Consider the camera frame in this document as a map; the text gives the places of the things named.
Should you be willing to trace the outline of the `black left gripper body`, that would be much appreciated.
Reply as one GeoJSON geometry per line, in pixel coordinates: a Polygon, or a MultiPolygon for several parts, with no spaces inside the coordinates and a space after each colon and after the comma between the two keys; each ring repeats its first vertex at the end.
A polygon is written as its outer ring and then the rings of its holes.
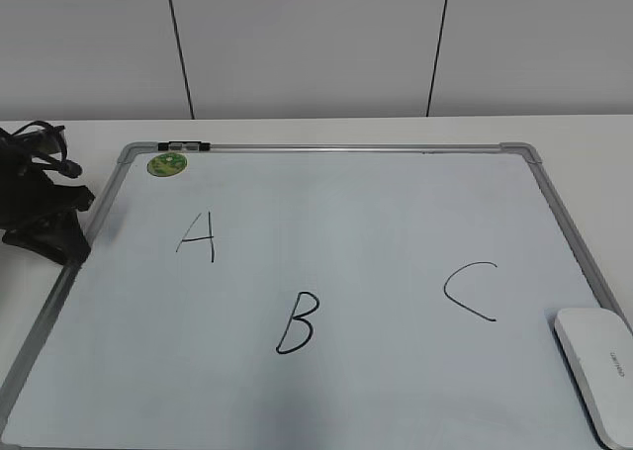
{"type": "Polygon", "coordinates": [[[54,183],[47,175],[50,171],[76,178],[81,167],[21,146],[1,144],[2,241],[59,265],[80,264],[91,246],[77,214],[90,209],[95,195],[86,186],[54,183]]]}

